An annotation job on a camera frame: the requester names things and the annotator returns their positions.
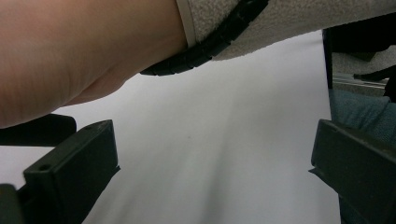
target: black object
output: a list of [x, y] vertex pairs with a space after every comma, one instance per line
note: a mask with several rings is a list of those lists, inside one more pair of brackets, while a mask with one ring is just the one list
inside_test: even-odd
[[324, 59], [326, 62], [327, 88], [332, 90], [332, 41], [330, 39], [332, 30], [322, 31]]
[[393, 103], [396, 103], [396, 69], [394, 72], [394, 75], [389, 78], [387, 85], [385, 86], [384, 96], [388, 96]]
[[396, 44], [396, 13], [329, 28], [332, 52], [378, 52]]
[[321, 120], [312, 165], [311, 172], [332, 187], [341, 205], [356, 211], [361, 220], [396, 223], [395, 148], [366, 133]]
[[0, 185], [0, 223], [81, 223], [119, 169], [112, 121], [89, 125], [27, 168], [21, 189]]
[[0, 146], [56, 147], [76, 132], [76, 121], [49, 114], [14, 127], [0, 129]]
[[166, 76], [182, 73], [212, 60], [240, 36], [267, 7], [268, 0], [242, 0], [230, 15], [202, 43], [140, 72], [143, 75]]

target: hole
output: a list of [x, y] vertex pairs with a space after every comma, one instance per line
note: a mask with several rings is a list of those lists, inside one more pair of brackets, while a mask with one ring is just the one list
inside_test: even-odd
[[40, 167], [38, 167], [39, 171], [48, 171], [50, 169], [50, 165], [49, 164], [44, 164]]

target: gray fabric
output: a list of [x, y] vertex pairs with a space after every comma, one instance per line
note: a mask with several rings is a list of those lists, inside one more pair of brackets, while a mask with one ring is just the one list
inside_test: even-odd
[[[188, 1], [198, 42], [215, 30], [239, 2]], [[270, 0], [264, 12], [216, 60], [241, 56], [292, 36], [395, 11], [395, 0]]]
[[332, 120], [359, 129], [396, 147], [396, 104], [388, 97], [330, 91]]
[[396, 64], [396, 45], [378, 52], [370, 62], [345, 53], [332, 54], [332, 70], [339, 73], [367, 74], [380, 71]]

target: white backdrop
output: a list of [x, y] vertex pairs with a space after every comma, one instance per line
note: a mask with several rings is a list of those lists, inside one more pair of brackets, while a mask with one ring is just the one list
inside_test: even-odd
[[[330, 118], [321, 32], [55, 113], [114, 120], [121, 171], [86, 224], [340, 223], [337, 195], [308, 173]], [[0, 147], [0, 183], [20, 187], [47, 151]]]

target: skin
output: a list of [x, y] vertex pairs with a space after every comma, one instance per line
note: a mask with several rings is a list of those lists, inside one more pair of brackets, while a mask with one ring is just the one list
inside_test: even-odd
[[0, 0], [0, 128], [99, 99], [186, 48], [175, 0]]

